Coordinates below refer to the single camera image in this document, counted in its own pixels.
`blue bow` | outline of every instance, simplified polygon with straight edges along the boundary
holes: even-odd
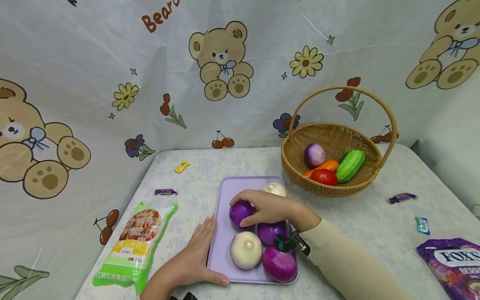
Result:
[[[476,45],[478,45],[479,43],[479,39],[476,38],[476,37],[471,37],[469,39],[466,39],[462,42],[460,41],[453,41],[452,42],[452,45],[450,46],[449,50],[451,49],[452,52],[450,53],[450,55],[454,55],[455,57],[458,55],[458,51],[460,49],[464,49],[464,50],[467,50],[467,49],[470,49],[470,48],[473,48],[475,47]]]
[[[37,146],[42,150],[43,150],[42,146],[46,148],[50,148],[49,146],[40,142],[43,139],[45,139],[46,135],[47,134],[45,133],[45,130],[41,129],[40,127],[33,127],[30,129],[30,137],[22,141],[22,143],[30,147],[30,149],[33,149],[35,146]]]
[[[228,70],[233,69],[236,65],[237,63],[234,60],[230,60],[226,65],[220,65],[220,72],[228,75]]]

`yellow candy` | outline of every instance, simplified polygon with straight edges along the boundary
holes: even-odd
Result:
[[[175,172],[177,172],[177,173],[180,174],[180,173],[182,173],[183,170],[185,170],[185,168],[188,167],[189,165],[190,165],[190,164],[189,164],[186,160],[184,160],[184,161],[182,161],[182,163],[181,163],[178,167],[175,168]]]

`purple cutting board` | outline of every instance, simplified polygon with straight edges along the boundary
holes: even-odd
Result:
[[[297,281],[299,277],[297,267],[295,279],[288,283],[279,283],[265,273],[262,262],[252,270],[242,270],[233,263],[230,257],[230,244],[233,237],[239,232],[232,226],[228,216],[230,200],[236,194],[246,189],[263,190],[271,182],[285,185],[278,176],[225,177],[220,183],[215,209],[217,226],[208,252],[207,268],[225,274],[230,282],[288,285]]]

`purple onion in basket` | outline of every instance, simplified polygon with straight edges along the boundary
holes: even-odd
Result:
[[[305,162],[313,168],[325,162],[325,151],[319,144],[312,143],[305,149]]]

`bear paw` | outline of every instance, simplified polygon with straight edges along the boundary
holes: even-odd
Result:
[[[446,67],[440,77],[437,86],[443,90],[454,88],[467,80],[477,68],[475,60],[460,60]]]
[[[213,80],[205,86],[205,96],[210,101],[220,101],[227,95],[227,84],[223,80]]]
[[[411,89],[426,86],[437,78],[441,70],[442,64],[438,60],[426,60],[413,69],[405,84]]]
[[[65,136],[60,140],[57,155],[64,165],[72,169],[85,167],[91,157],[87,146],[71,136]]]
[[[68,172],[61,163],[44,160],[31,166],[24,178],[24,190],[38,199],[53,198],[60,194],[68,181]]]
[[[235,98],[245,97],[250,91],[250,79],[243,74],[232,76],[228,81],[228,91]]]

